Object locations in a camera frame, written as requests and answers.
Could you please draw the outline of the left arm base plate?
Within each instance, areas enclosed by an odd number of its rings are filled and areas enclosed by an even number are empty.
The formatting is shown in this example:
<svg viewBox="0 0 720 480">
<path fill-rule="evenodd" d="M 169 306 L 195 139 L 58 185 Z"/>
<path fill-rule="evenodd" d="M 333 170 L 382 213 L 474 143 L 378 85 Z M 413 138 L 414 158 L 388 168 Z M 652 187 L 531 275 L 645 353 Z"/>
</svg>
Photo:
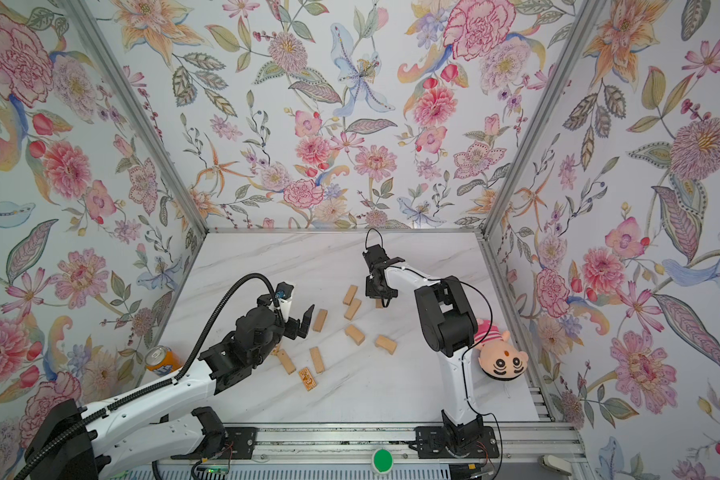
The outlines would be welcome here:
<svg viewBox="0 0 720 480">
<path fill-rule="evenodd" d="M 172 455 L 171 460 L 251 460 L 258 429 L 226 427 L 225 433 L 212 432 L 201 437 L 200 444 L 187 454 Z"/>
</svg>

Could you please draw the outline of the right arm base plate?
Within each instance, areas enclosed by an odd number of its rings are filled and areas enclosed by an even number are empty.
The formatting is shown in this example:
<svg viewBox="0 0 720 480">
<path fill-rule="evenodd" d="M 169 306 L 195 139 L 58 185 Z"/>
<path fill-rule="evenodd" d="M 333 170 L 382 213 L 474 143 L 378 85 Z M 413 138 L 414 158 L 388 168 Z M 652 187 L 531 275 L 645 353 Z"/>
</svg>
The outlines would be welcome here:
<svg viewBox="0 0 720 480">
<path fill-rule="evenodd" d="M 492 427 L 457 440 L 443 426 L 418 426 L 414 429 L 414 449 L 420 459 L 490 460 L 500 457 L 499 440 Z"/>
</svg>

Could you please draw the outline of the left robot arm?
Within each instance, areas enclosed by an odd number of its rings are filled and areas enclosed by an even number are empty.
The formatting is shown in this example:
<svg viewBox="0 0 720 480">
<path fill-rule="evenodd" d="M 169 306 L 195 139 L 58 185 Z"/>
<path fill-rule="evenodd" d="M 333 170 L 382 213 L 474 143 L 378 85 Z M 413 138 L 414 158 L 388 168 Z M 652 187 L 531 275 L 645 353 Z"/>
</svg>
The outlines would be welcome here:
<svg viewBox="0 0 720 480">
<path fill-rule="evenodd" d="M 233 331 L 204 345 L 227 302 L 246 283 L 266 291 Z M 43 420 L 24 454 L 19 479 L 107 479 L 173 456 L 211 458 L 229 445 L 224 422 L 207 402 L 250 377 L 282 340 L 308 335 L 314 310 L 290 316 L 294 287 L 261 273 L 226 291 L 184 365 L 147 385 L 79 406 L 66 400 Z"/>
</svg>

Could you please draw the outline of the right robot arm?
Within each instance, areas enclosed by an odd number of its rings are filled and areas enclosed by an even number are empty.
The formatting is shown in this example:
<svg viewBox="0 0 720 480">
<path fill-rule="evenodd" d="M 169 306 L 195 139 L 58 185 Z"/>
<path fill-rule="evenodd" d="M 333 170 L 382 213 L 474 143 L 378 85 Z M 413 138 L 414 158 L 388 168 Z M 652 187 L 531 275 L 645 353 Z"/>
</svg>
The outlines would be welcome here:
<svg viewBox="0 0 720 480">
<path fill-rule="evenodd" d="M 453 275 L 425 274 L 400 257 L 388 256 L 380 243 L 367 246 L 363 258 L 368 267 L 367 297 L 381 301 L 386 308 L 402 293 L 413 295 L 422 336 L 439 361 L 444 387 L 443 449 L 456 458 L 466 458 L 479 449 L 490 460 L 499 458 L 496 432 L 471 402 L 478 321 L 464 283 Z"/>
</svg>

